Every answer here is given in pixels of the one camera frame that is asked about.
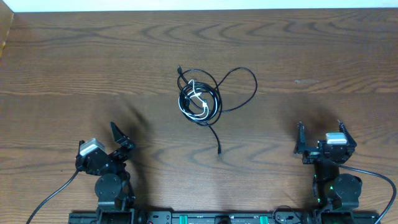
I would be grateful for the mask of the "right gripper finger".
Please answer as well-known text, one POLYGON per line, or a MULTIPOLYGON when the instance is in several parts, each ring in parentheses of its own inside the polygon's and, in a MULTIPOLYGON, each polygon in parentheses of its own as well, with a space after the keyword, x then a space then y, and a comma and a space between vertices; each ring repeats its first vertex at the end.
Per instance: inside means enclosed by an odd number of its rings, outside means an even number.
POLYGON ((346 136, 347 144, 350 146, 357 146, 357 142, 353 139, 353 137, 350 135, 350 133, 346 129, 344 122, 342 122, 340 120, 338 120, 338 122, 339 122, 339 130, 341 133, 343 133, 346 136))
POLYGON ((304 132, 305 127, 301 121, 298 123, 297 127, 298 127, 298 135, 297 135, 294 153, 303 154, 304 150, 306 149, 305 132, 304 132))

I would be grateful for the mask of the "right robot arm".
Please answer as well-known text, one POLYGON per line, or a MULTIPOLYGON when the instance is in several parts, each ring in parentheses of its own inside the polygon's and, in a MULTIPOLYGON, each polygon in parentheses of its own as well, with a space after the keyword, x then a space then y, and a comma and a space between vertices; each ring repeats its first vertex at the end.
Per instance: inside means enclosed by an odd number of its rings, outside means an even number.
POLYGON ((359 207, 362 180, 351 174, 342 174, 340 167, 353 155, 356 141, 339 122, 337 133, 327 133, 325 140, 308 146, 305 126, 298 124, 295 154, 302 155, 302 163, 313 165, 313 194, 318 208, 305 212, 303 223, 354 223, 353 210, 359 207))

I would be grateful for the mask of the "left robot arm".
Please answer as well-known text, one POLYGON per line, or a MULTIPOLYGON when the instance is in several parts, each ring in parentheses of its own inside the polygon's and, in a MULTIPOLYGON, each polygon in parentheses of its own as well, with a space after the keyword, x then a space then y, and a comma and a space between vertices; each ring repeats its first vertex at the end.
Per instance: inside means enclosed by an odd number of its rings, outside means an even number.
POLYGON ((79 142, 75 167, 78 172, 95 175, 98 207, 94 223, 133 223, 135 195, 126 170, 135 144, 114 122, 110 122, 115 143, 120 147, 106 153, 104 144, 93 138, 79 142))

